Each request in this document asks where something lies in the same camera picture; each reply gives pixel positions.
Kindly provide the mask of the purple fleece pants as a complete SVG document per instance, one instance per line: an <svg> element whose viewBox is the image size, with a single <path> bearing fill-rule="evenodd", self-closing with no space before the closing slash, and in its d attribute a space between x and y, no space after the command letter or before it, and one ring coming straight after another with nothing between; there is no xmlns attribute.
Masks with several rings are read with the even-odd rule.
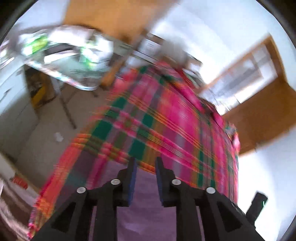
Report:
<svg viewBox="0 0 296 241"><path fill-rule="evenodd" d="M137 168L129 207L117 208L118 240L176 240L176 208L163 207L157 177Z"/></svg>

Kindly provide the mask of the folding table with printed top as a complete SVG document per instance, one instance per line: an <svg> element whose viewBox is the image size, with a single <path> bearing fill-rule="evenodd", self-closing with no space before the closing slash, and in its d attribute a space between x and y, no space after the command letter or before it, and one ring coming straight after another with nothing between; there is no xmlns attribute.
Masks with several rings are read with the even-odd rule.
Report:
<svg viewBox="0 0 296 241"><path fill-rule="evenodd" d="M22 42L28 37L39 34L47 35L48 45L30 56L23 55L21 53ZM98 70L89 70L84 64L79 62L80 48L84 46L93 34L102 34L106 39L114 43L111 60L105 68ZM61 25L40 29L36 32L22 32L18 36L16 48L27 66L49 76L67 119L71 126L76 128L75 121L62 96L60 85L65 83L79 90L94 92L100 87L101 78L111 69L111 65L132 47L95 29Z"/></svg>

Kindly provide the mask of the wooden door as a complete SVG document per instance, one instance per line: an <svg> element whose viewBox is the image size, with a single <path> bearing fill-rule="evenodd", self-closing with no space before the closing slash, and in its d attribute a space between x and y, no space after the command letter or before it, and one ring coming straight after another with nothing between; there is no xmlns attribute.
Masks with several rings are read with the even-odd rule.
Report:
<svg viewBox="0 0 296 241"><path fill-rule="evenodd" d="M239 133L246 153L295 127L295 90L271 36L227 67L199 93Z"/></svg>

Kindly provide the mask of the white drawer cabinet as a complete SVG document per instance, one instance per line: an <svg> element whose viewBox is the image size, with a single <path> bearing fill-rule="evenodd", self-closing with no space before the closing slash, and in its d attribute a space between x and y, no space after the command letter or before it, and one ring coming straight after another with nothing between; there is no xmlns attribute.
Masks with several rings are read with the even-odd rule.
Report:
<svg viewBox="0 0 296 241"><path fill-rule="evenodd" d="M38 122L20 68L1 86L1 151L16 159Z"/></svg>

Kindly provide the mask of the pink green plaid bedsheet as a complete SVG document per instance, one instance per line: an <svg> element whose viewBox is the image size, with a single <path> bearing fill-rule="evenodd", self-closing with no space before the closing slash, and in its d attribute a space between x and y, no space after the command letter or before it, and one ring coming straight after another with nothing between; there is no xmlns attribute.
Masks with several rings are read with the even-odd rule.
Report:
<svg viewBox="0 0 296 241"><path fill-rule="evenodd" d="M60 156L35 202L28 237L78 187L98 186L108 164L131 157L154 173L159 156L190 186L214 187L236 202L239 150L234 124L195 94L181 70L165 62L130 70Z"/></svg>

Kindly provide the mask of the green white tissue box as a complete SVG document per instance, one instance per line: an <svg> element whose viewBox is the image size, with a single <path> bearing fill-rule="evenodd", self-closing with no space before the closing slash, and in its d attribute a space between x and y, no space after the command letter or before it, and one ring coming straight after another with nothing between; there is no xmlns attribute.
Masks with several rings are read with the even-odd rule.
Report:
<svg viewBox="0 0 296 241"><path fill-rule="evenodd" d="M93 34L80 48L79 62L89 70L105 68L114 51L114 43L106 39L102 34Z"/></svg>

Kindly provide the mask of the green wet wipes pack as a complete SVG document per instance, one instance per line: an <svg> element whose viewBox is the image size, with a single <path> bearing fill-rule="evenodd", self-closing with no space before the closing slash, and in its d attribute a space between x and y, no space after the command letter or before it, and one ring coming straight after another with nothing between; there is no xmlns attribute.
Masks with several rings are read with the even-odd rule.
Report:
<svg viewBox="0 0 296 241"><path fill-rule="evenodd" d="M28 37L22 42L21 53L30 56L48 45L48 37L46 34L39 34Z"/></svg>

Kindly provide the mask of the white open cardboard box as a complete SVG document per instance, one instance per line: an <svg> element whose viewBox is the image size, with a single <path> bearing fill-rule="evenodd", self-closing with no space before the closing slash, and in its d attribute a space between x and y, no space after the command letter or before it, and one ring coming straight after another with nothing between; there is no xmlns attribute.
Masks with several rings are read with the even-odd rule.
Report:
<svg viewBox="0 0 296 241"><path fill-rule="evenodd" d="M155 57L164 42L159 36L148 33L146 38L141 41L137 51L150 57Z"/></svg>

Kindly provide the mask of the wooden wardrobe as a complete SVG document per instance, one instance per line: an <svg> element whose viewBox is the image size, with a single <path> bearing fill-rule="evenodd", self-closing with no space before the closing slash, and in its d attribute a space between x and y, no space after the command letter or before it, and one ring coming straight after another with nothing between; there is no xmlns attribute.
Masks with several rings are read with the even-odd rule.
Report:
<svg viewBox="0 0 296 241"><path fill-rule="evenodd" d="M126 54L116 60L101 78L100 87L108 89L116 73L161 19L178 1L70 1L64 25L78 25L100 30L102 33L131 45Z"/></svg>

